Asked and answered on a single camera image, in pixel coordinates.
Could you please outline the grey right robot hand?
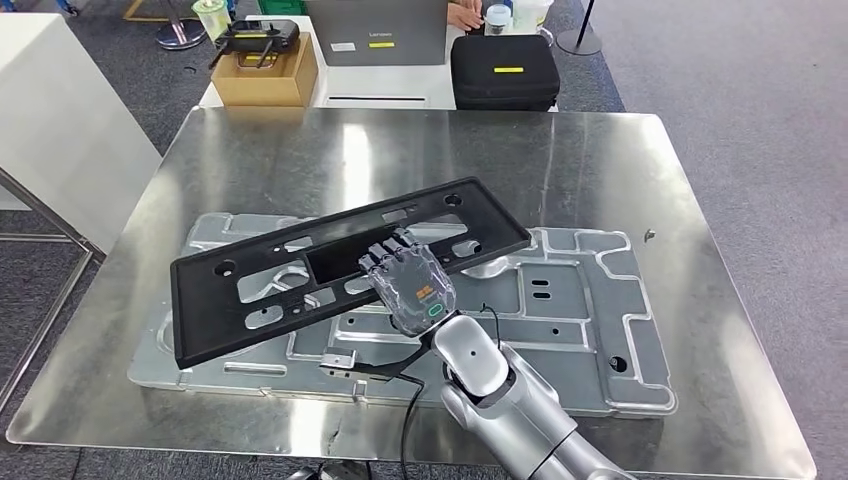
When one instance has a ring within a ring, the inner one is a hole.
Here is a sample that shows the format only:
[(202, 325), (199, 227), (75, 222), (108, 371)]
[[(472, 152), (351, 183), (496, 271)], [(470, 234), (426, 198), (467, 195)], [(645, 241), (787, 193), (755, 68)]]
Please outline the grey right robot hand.
[(457, 291), (429, 246), (405, 228), (368, 247), (358, 260), (372, 288), (406, 337), (419, 337), (457, 311)]

